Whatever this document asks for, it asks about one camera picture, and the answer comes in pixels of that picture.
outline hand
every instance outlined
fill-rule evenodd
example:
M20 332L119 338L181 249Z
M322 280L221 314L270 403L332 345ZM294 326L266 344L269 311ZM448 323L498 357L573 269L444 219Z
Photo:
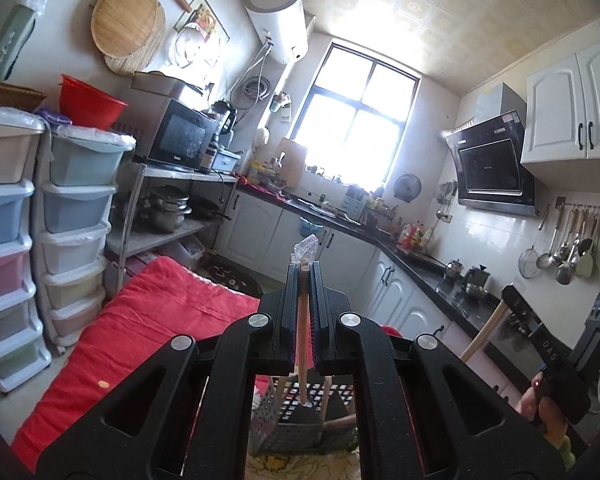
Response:
M536 388L542 382L542 372L531 380L531 387L525 392L516 406L516 411L527 420L534 420L536 410L540 419L546 424L545 439L559 449L567 435L567 420L564 413L551 397L543 397L536 401Z

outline window frame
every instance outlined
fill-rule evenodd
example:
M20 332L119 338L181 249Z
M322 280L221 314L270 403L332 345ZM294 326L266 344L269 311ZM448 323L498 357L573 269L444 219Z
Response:
M324 65L327 63L329 56L331 55L331 53L334 50L344 50L345 52L349 52L350 54L355 54L356 56L363 57L372 62L371 69L369 70L369 74L366 78L365 88L362 91L362 97L360 98L360 101L356 101L354 99L351 99L344 95L338 94L331 90L327 90L326 88L322 88L321 86L318 86L315 83L317 81L318 76L320 75L320 72L322 71ZM371 78L373 77L373 74L376 70L376 66L382 66L382 67L388 68L389 70L393 70L394 72L397 72L400 75L406 76L409 79L414 81L415 84L413 86L413 92L411 93L411 99L409 102L409 111L407 113L407 117L405 118L405 120L403 120L403 121L396 120L392 117L389 117L388 115L383 114L376 108L373 108L369 105L365 105L362 102L362 99L364 98L366 89L369 86L369 82L371 81ZM415 100L415 97L416 97L416 94L418 91L418 86L420 85L420 81L421 81L421 78L407 72L406 70L401 70L400 68L398 68L390 63L387 63L385 61L382 61L378 58L370 56L369 54L365 54L364 52L360 52L358 50L355 50L353 48L350 48L350 47L342 45L342 44L331 43L331 45L329 46L329 50L327 51L327 54L324 56L324 59L322 60L322 63L320 64L320 68L315 73L315 77L314 77L314 80L312 81L311 88L309 89L309 93L307 94L307 97L304 100L304 104L302 104L302 109L300 110L300 113L298 114L298 118L296 119L296 122L294 123L294 127L293 127L290 138L292 140L294 140L296 138L296 136L298 135L298 131L300 130L300 127L302 126L302 122L304 121L304 116L306 115L306 112L309 109L309 106L311 105L311 102L313 101L314 96L316 96L316 95L322 95L322 96L334 99L336 101L340 101L346 105L351 106L355 110L355 112L353 114L353 118L349 124L349 129L347 131L347 135L345 136L343 143L347 142L347 139L349 139L349 134L351 132L351 127L353 125L353 121L355 121L356 116L357 116L358 112L360 112L360 111L368 112L370 114L381 117L393 124L396 124L400 128L400 135L398 136L398 141L395 143L395 146L394 146L394 150L393 150L392 158L391 158L391 164L389 164L389 167L386 169L384 177L382 178L382 183L386 184L387 181L389 180L390 172L395 164L395 157L398 154L398 149L402 145L402 140L404 139L404 134L406 131L407 124L409 123L409 118L411 117L411 112L413 110L413 102Z

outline window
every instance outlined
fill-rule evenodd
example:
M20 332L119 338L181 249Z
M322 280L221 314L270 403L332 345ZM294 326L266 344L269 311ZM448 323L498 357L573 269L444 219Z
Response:
M308 166L373 190L388 179L418 80L377 59L332 45L292 139Z

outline wicker basket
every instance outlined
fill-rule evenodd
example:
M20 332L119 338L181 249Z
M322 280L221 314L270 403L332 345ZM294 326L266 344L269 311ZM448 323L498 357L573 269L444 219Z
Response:
M282 389L278 388L279 380L285 381ZM324 378L315 370L308 370L307 381L307 396L312 407L300 405L297 376L272 378L251 419L250 446L253 456L329 454L356 449L358 430L355 426L325 430L319 413L322 401L326 398L326 420L349 415L348 407L350 404L353 407L352 377L334 377L331 395L327 397L324 397Z
M33 88L0 82L0 107L17 108L24 112L33 112L45 99L46 94Z

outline red plastic bowl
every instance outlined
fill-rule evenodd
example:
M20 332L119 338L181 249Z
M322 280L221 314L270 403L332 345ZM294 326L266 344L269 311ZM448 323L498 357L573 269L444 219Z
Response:
M62 74L60 113L76 126L109 130L127 106L102 90Z

